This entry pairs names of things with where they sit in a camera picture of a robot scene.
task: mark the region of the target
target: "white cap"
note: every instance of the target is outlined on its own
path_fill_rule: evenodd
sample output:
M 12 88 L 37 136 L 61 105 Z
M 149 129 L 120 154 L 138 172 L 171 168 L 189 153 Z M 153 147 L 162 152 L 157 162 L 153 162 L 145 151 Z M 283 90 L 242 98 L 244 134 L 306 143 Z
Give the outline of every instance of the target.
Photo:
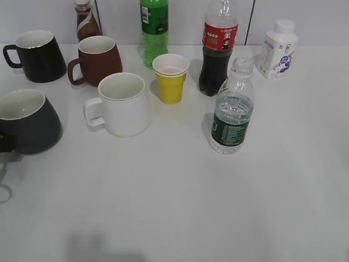
M 89 0 L 75 0 L 75 4 L 88 4 Z
M 292 34 L 295 26 L 291 20 L 280 19 L 276 21 L 274 31 L 278 34 Z

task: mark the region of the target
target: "mug handle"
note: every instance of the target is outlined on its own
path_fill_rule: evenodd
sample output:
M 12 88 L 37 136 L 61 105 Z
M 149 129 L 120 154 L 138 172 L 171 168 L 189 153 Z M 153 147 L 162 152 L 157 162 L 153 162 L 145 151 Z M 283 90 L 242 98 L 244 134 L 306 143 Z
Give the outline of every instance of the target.
M 88 114 L 90 107 L 99 105 L 101 103 L 102 103 L 102 100 L 99 97 L 96 97 L 96 98 L 92 98 L 90 100 L 87 100 L 85 102 L 84 106 L 83 106 L 83 112 L 85 114 L 85 118 L 86 118 L 87 124 L 90 127 L 100 126 L 101 124 L 105 123 L 105 121 L 104 121 L 104 119 L 102 117 L 98 117 L 96 119 L 91 120 L 89 118 L 89 114 Z
M 12 67 L 12 68 L 22 68 L 22 64 L 21 63 L 14 63 L 11 61 L 11 58 L 9 56 L 9 52 L 8 50 L 17 50 L 16 45 L 6 45 L 3 50 L 2 53 L 5 57 L 5 60 L 7 62 L 7 64 Z
M 11 152 L 16 143 L 13 135 L 0 135 L 0 152 Z
M 81 85 L 81 84 L 87 82 L 86 78 L 84 78 L 84 77 L 82 77 L 79 80 L 74 80 L 74 78 L 73 78 L 73 69 L 77 64 L 80 64 L 80 63 L 82 63 L 82 59 L 78 58 L 78 59 L 71 61 L 68 64 L 68 78 L 69 78 L 69 81 L 71 82 L 71 84 L 74 86 L 78 86 L 78 85 Z

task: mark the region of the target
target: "green bottle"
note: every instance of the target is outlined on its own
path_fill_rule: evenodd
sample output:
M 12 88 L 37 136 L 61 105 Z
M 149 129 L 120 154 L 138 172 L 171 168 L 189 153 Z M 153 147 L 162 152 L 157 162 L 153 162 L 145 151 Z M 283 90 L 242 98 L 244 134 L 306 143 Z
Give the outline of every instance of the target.
M 169 0 L 141 0 L 141 21 L 145 42 L 144 65 L 153 68 L 153 60 L 169 52 Z

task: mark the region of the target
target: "mug rim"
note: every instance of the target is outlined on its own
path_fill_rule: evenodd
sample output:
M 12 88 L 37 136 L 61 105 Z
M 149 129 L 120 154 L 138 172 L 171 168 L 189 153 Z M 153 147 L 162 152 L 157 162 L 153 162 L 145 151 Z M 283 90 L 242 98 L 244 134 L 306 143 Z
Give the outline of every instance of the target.
M 97 52 L 97 53 L 85 52 L 85 51 L 81 50 L 81 48 L 80 48 L 81 45 L 82 45 L 84 42 L 87 42 L 87 41 L 91 40 L 92 38 L 105 38 L 105 39 L 112 40 L 112 41 L 113 41 L 113 46 L 112 46 L 111 48 L 109 48 L 108 50 L 105 50 L 105 51 L 103 51 L 103 52 Z M 95 36 L 93 36 L 93 37 L 87 37 L 87 38 L 81 40 L 80 43 L 77 45 L 77 49 L 78 49 L 80 52 L 87 53 L 87 54 L 89 54 L 89 55 L 99 55 L 99 54 L 101 54 L 101 53 L 107 53 L 107 52 L 109 52 L 109 51 L 112 50 L 115 46 L 116 46 L 116 42 L 115 42 L 114 39 L 112 39 L 112 38 L 110 38 L 110 37 L 106 37 L 105 35 L 95 35 Z
M 109 78 L 115 77 L 117 75 L 132 75 L 132 76 L 135 76 L 135 77 L 139 78 L 142 81 L 142 83 L 143 83 L 142 90 L 138 94 L 134 95 L 133 97 L 129 97 L 129 98 L 125 98 L 125 99 L 113 99 L 113 98 L 110 98 L 110 97 L 107 97 L 107 96 L 103 95 L 102 92 L 101 92 L 102 84 L 105 81 L 107 81 Z M 144 81 L 144 79 L 142 77 L 140 77 L 139 75 L 133 74 L 133 73 L 125 73 L 125 72 L 115 73 L 115 74 L 111 74 L 109 76 L 106 76 L 105 78 L 102 79 L 102 81 L 100 81 L 100 83 L 98 85 L 98 93 L 100 94 L 100 96 L 102 96 L 103 98 L 105 98 L 107 100 L 111 100 L 111 101 L 128 101 L 128 100 L 134 99 L 134 98 L 140 96 L 145 91 L 145 89 L 146 89 L 146 82 Z
M 31 89 L 31 88 L 27 88 L 27 89 L 21 89 L 21 90 L 17 90 L 17 91 L 13 91 L 13 92 L 10 92 L 8 94 L 5 94 L 3 96 L 0 97 L 0 103 L 2 100 L 4 100 L 6 97 L 14 94 L 14 93 L 20 93 L 20 92 L 24 92 L 24 91 L 30 91 L 30 92 L 35 92 L 35 93 L 38 93 L 42 96 L 43 98 L 43 102 L 40 104 L 40 106 L 33 112 L 31 112 L 30 114 L 27 114 L 25 116 L 22 116 L 22 117 L 17 117 L 17 118 L 3 118 L 3 117 L 0 117 L 0 120 L 4 120 L 4 121 L 15 121 L 15 120 L 20 120 L 20 119 L 24 119 L 26 117 L 29 117 L 31 115 L 34 115 L 36 112 L 38 112 L 45 104 L 46 102 L 46 96 L 44 95 L 43 92 L 39 91 L 39 90 L 36 90 L 36 89 Z
M 45 32 L 45 33 L 49 33 L 50 34 L 50 40 L 44 42 L 43 44 L 41 45 L 38 45 L 38 46 L 31 46 L 31 47 L 24 47 L 24 46 L 21 46 L 18 44 L 18 40 L 21 38 L 21 37 L 24 37 L 26 34 L 32 34 L 32 33 L 38 33 L 38 32 Z M 16 38 L 16 41 L 15 41 L 15 45 L 19 48 L 22 48 L 22 49 L 34 49 L 34 48 L 39 48 L 39 47 L 42 47 L 44 45 L 47 45 L 49 42 L 51 42 L 53 39 L 55 38 L 55 36 L 50 32 L 50 31 L 47 31 L 47 30 L 32 30 L 32 31 L 27 31 L 27 32 L 24 32 L 22 34 L 20 34 L 17 38 Z

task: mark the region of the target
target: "water bottle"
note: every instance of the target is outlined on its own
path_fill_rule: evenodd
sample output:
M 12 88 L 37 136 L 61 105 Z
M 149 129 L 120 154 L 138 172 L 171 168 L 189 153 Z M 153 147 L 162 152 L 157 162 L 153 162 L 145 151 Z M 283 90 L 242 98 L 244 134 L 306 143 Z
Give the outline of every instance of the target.
M 211 131 L 211 147 L 221 154 L 234 154 L 245 140 L 254 107 L 252 59 L 237 58 L 231 75 L 217 94 Z

